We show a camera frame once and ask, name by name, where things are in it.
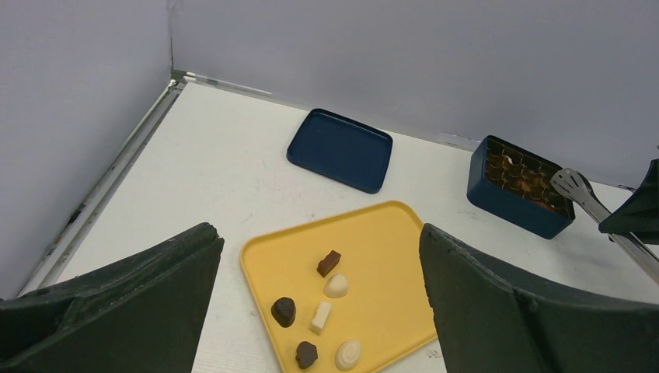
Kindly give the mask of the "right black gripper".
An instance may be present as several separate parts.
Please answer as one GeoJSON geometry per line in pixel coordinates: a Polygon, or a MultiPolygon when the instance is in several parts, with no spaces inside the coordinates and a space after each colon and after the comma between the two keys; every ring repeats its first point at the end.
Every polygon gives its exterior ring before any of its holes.
{"type": "Polygon", "coordinates": [[[606,234],[633,233],[646,245],[658,245],[658,159],[650,163],[632,196],[598,225],[606,234]]]}

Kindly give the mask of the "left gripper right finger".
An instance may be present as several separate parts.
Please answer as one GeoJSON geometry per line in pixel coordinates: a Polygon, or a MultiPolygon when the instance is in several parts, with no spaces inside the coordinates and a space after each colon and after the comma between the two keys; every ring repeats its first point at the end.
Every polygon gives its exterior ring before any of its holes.
{"type": "Polygon", "coordinates": [[[424,287],[449,372],[656,372],[658,307],[572,288],[432,224],[424,287]]]}

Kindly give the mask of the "metal serving tongs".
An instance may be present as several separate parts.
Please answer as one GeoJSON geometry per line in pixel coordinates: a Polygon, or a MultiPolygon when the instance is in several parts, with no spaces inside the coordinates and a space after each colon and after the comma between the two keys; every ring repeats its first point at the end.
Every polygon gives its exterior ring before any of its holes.
{"type": "MultiPolygon", "coordinates": [[[[578,204],[596,223],[602,223],[612,213],[596,197],[590,182],[577,170],[564,168],[550,179],[553,188],[562,196],[578,204]]],[[[608,233],[635,264],[658,284],[658,256],[633,233],[608,233]]]]}

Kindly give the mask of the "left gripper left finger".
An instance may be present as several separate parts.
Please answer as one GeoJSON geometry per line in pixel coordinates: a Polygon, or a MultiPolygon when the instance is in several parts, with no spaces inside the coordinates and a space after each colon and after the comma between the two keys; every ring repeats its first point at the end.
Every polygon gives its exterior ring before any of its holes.
{"type": "Polygon", "coordinates": [[[200,223],[1,303],[3,372],[189,372],[225,241],[200,223]]]}

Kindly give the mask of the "yellow plastic tray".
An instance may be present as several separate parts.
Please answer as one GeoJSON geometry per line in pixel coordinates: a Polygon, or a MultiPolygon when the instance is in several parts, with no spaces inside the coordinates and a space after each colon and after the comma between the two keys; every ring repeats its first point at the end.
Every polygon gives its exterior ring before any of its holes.
{"type": "Polygon", "coordinates": [[[437,336],[423,223],[387,201],[249,240],[240,263],[285,372],[376,372],[437,336]]]}

